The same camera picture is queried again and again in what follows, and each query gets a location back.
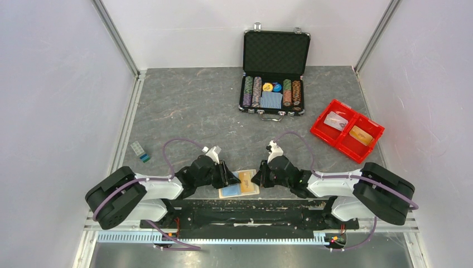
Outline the beige leather card holder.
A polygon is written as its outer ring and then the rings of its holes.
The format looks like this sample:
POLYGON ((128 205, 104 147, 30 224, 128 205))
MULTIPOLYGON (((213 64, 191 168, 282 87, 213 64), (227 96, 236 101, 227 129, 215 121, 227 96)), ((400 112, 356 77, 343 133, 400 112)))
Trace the beige leather card holder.
MULTIPOLYGON (((234 171, 234 175, 238 176, 239 171, 234 171)), ((235 184, 231 186, 226 186, 224 188, 219 189, 219 198, 220 199, 225 199, 225 198, 240 198, 244 196, 250 196, 250 195, 242 195, 240 192, 240 184, 235 184)))

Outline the orange VIP card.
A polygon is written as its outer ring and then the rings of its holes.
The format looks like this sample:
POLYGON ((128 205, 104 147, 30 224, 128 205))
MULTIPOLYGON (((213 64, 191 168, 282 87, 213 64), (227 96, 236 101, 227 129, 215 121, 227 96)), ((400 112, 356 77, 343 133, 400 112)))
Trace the orange VIP card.
POLYGON ((258 194, 259 186, 252 182, 253 176, 256 174, 254 169, 241 170, 238 172, 240 180, 240 192, 242 195, 258 194))

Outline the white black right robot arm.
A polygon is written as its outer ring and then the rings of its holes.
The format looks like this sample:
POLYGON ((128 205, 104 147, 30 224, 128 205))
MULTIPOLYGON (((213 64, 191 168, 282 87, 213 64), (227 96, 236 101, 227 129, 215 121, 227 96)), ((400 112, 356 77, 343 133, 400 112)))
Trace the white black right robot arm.
POLYGON ((368 217, 402 226, 408 212, 418 209, 412 200, 414 185, 374 162, 344 173, 322 173, 298 169, 287 157, 277 156, 262 161, 252 182, 263 188, 283 186, 303 199, 329 197, 322 221, 330 228, 368 217))

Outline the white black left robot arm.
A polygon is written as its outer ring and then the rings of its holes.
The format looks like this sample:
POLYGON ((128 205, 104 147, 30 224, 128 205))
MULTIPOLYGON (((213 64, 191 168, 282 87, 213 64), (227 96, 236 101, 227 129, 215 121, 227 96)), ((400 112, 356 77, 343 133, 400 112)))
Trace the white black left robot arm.
POLYGON ((175 221, 171 200, 190 197, 201 186, 222 189, 240 183, 223 160, 200 155, 172 178, 146 176, 122 166, 90 189, 85 201, 93 212, 93 220, 103 230, 124 221, 141 220, 151 220, 166 228, 175 221))

